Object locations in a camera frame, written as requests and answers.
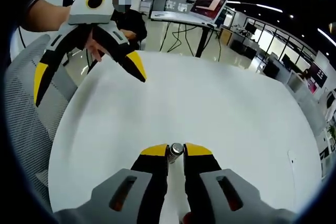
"mesh chair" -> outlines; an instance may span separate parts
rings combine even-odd
[[[5,75],[5,112],[14,151],[37,195],[49,206],[48,166],[52,142],[77,86],[61,65],[37,108],[33,102],[37,63],[50,40],[43,35],[27,46]]]

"black cable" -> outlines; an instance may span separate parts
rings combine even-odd
[[[160,47],[160,52],[161,52],[161,49],[162,49],[162,47],[163,47],[163,43],[164,43],[164,41],[166,40],[169,25],[170,25],[170,22],[168,22],[167,29],[166,29],[166,33],[165,33],[165,35],[164,35],[164,38],[163,38],[163,41],[162,41],[162,44],[161,44],[161,47]]]
[[[170,49],[169,49],[167,52],[171,52],[171,51],[173,51],[174,49],[176,49],[177,47],[179,47],[179,46],[182,44],[182,42],[180,41],[180,37],[179,37],[180,33],[187,32],[187,31],[193,30],[193,29],[195,29],[195,28],[197,28],[197,27],[195,26],[195,27],[193,27],[193,28],[189,28],[189,29],[186,29],[186,30],[182,30],[182,31],[174,31],[174,32],[172,32],[172,35],[173,35],[174,38],[176,39],[176,42],[180,42],[180,44],[178,44],[177,46],[175,46],[174,48],[172,48],[172,47],[176,44],[176,42],[175,42],[175,43],[170,47]]]
[[[18,29],[19,29],[19,34],[20,34],[20,38],[21,38],[22,45],[23,45],[24,48],[26,48],[26,44],[25,44],[24,41],[23,41],[23,37],[22,37],[22,33],[21,33],[21,29],[20,29],[20,27],[19,27]]]
[[[182,42],[180,41],[180,26],[181,24],[178,25],[178,29],[177,29],[177,37],[175,36],[175,32],[172,32],[172,35],[174,36],[174,38],[176,39],[175,43],[168,49],[167,52],[170,52],[172,50],[174,50],[175,48],[179,47]]]
[[[219,62],[219,59],[221,58],[220,56],[221,56],[221,53],[222,53],[222,46],[221,46],[221,40],[220,40],[220,38],[218,38],[218,43],[219,43],[219,57],[218,57],[218,62]]]
[[[192,56],[194,56],[194,54],[193,54],[193,52],[192,52],[192,50],[191,50],[191,47],[190,47],[190,45],[189,45],[189,41],[188,41],[188,39],[187,39],[187,25],[184,24],[184,27],[185,27],[185,30],[186,30],[186,31],[185,31],[185,40],[187,41],[187,44],[188,44],[188,47],[189,47],[189,50],[190,50]]]

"metal cylinder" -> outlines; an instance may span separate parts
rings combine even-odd
[[[169,155],[168,155],[169,164],[173,164],[175,160],[182,155],[182,153],[183,153],[183,144],[173,143],[169,147]]]

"desk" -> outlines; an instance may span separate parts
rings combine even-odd
[[[205,46],[207,35],[210,31],[210,29],[215,28],[214,24],[207,22],[201,18],[195,17],[190,14],[186,13],[175,13],[175,12],[159,12],[159,11],[153,11],[151,15],[151,20],[153,21],[164,21],[164,22],[172,22],[177,24],[183,24],[183,25],[192,25],[202,28],[202,35],[201,39],[198,44],[197,52],[195,57],[200,58]]]
[[[130,168],[143,149],[174,142],[209,148],[222,169],[257,187],[272,207],[296,211],[316,192],[321,180],[317,144],[282,83],[194,57],[139,54],[146,83],[105,56],[72,97],[51,149],[53,211],[89,200],[94,187]],[[179,204],[186,205],[183,159],[175,163],[160,223],[174,222],[176,188]],[[182,177],[178,186],[171,175]]]

